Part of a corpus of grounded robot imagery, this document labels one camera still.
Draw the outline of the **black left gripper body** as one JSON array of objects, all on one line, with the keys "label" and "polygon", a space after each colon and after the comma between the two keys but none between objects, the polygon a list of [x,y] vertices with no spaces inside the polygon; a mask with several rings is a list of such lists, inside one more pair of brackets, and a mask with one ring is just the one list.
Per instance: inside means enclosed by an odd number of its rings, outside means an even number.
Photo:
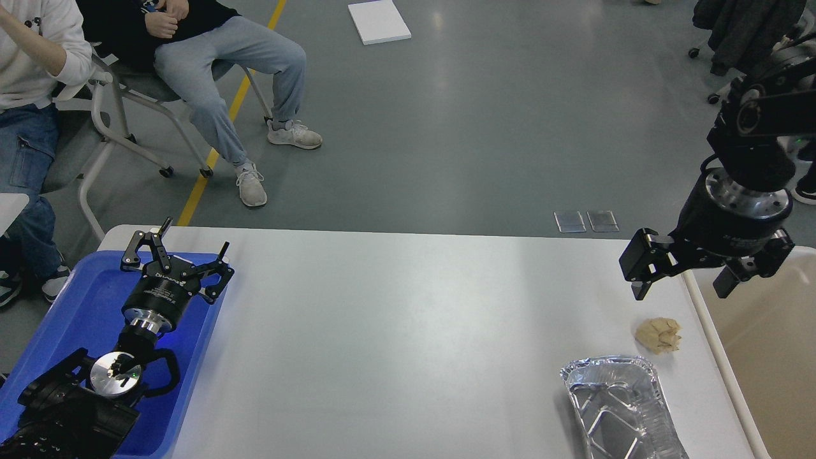
[{"label": "black left gripper body", "polygon": [[169,271],[159,259],[146,265],[137,256],[124,255],[122,270],[140,270],[134,290],[122,306],[126,325],[146,329],[153,334],[172,332],[195,294],[200,293],[201,280],[210,275],[204,265],[178,256],[169,258]]}]

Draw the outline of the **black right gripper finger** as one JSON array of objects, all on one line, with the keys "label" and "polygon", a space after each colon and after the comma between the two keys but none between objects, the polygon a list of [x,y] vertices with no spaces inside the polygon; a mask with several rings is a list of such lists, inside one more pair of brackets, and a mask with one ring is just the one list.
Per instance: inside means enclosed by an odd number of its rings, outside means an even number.
[{"label": "black right gripper finger", "polygon": [[623,277],[630,281],[636,300],[643,300],[654,282],[679,273],[671,255],[674,243],[650,228],[636,230],[620,256]]},{"label": "black right gripper finger", "polygon": [[719,298],[727,298],[740,282],[748,282],[762,273],[761,266],[753,258],[729,259],[712,282],[712,287]]}]

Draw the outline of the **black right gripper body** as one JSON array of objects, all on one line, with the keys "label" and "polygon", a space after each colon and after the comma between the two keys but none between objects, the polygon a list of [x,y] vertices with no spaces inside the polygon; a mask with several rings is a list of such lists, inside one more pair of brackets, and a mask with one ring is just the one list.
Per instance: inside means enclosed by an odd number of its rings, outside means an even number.
[{"label": "black right gripper body", "polygon": [[783,228],[792,209],[792,196],[784,189],[751,191],[725,168],[708,168],[669,234],[670,251],[684,268],[726,265],[738,281],[769,278],[794,246]]}]

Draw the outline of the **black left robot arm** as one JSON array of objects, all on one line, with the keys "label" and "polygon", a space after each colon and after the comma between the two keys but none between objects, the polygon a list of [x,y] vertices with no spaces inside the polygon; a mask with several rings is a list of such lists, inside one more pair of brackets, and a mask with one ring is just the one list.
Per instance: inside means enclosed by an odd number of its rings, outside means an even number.
[{"label": "black left robot arm", "polygon": [[3,458],[160,458],[180,432],[232,279],[171,254],[166,221],[83,259],[2,388]]}]

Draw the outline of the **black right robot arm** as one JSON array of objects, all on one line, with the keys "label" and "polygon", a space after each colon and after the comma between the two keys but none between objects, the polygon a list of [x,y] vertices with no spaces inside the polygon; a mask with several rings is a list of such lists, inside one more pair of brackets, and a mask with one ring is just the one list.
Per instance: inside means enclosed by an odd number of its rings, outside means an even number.
[{"label": "black right robot arm", "polygon": [[691,268],[722,269],[713,284],[720,298],[777,273],[794,247],[783,222],[795,173],[778,137],[814,134],[814,90],[803,86],[814,70],[814,34],[806,34],[732,81],[706,137],[720,167],[701,165],[676,229],[665,237],[639,229],[621,255],[635,299]]}]

